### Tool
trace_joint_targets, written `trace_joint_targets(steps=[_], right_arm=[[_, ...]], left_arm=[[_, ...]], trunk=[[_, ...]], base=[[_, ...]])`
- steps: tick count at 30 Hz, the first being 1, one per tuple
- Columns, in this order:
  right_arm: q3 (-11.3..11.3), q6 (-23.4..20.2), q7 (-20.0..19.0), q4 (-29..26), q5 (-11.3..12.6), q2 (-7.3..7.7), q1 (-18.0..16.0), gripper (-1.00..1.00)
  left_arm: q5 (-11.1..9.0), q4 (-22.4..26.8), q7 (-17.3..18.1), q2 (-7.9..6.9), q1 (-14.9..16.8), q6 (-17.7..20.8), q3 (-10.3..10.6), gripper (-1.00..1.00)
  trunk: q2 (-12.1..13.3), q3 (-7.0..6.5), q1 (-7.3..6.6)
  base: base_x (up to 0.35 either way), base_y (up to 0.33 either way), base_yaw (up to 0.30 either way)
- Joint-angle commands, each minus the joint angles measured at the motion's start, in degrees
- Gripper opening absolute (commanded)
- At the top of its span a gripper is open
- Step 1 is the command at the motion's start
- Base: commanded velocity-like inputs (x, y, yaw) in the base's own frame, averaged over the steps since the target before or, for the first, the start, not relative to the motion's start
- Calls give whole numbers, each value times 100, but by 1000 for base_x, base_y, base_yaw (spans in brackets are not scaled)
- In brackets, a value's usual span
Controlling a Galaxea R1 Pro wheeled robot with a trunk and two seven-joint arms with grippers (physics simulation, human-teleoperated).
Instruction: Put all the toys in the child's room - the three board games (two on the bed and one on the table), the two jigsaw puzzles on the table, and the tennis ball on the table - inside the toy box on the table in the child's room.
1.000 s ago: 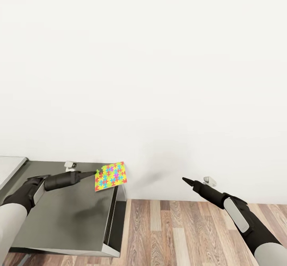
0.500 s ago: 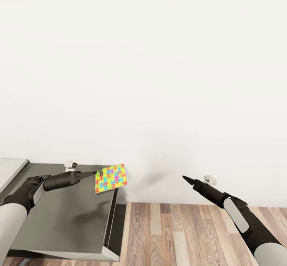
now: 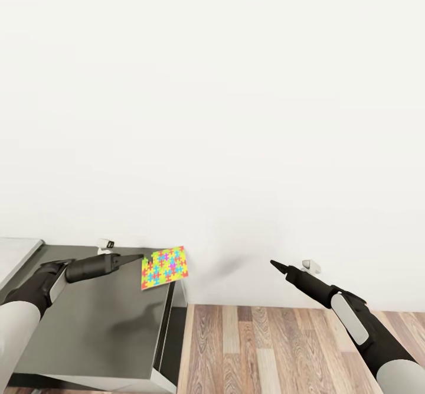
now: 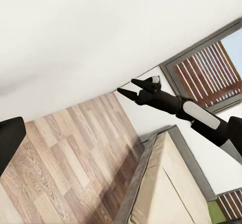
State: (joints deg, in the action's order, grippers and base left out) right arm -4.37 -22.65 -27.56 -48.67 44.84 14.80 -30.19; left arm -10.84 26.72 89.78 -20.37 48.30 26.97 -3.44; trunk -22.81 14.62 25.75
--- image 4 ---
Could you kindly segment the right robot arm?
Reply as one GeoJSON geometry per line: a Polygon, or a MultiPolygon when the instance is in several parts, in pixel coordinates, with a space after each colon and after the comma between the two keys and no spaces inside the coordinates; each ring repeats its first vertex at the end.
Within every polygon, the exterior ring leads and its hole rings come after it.
{"type": "Polygon", "coordinates": [[[182,95],[173,96],[162,91],[160,75],[149,77],[145,81],[132,79],[131,83],[142,88],[138,95],[137,92],[123,88],[117,88],[117,91],[130,100],[135,101],[138,105],[149,105],[175,115],[179,119],[191,121],[192,129],[210,140],[242,165],[241,155],[226,135],[227,121],[201,108],[194,99],[182,95]]]}

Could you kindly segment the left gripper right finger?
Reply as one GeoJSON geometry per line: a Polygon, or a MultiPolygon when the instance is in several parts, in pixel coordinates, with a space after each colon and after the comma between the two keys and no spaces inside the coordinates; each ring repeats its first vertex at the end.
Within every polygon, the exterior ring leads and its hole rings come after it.
{"type": "Polygon", "coordinates": [[[226,135],[242,157],[242,118],[230,117],[226,128],[226,135]]]}

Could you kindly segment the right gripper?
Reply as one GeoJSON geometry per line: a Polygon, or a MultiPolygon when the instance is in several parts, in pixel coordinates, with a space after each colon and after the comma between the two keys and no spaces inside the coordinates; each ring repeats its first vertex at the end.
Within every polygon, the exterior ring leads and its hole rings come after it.
{"type": "Polygon", "coordinates": [[[149,105],[156,109],[160,109],[161,111],[165,111],[169,108],[169,105],[171,104],[171,94],[162,91],[161,84],[138,79],[132,79],[131,83],[142,88],[138,95],[137,92],[123,88],[117,88],[117,91],[141,106],[149,105]]]}

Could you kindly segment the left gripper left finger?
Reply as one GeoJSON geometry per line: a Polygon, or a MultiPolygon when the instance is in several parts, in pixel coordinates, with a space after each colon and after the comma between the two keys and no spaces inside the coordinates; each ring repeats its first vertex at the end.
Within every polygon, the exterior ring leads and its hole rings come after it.
{"type": "Polygon", "coordinates": [[[21,116],[0,122],[0,176],[26,136],[21,116]]]}

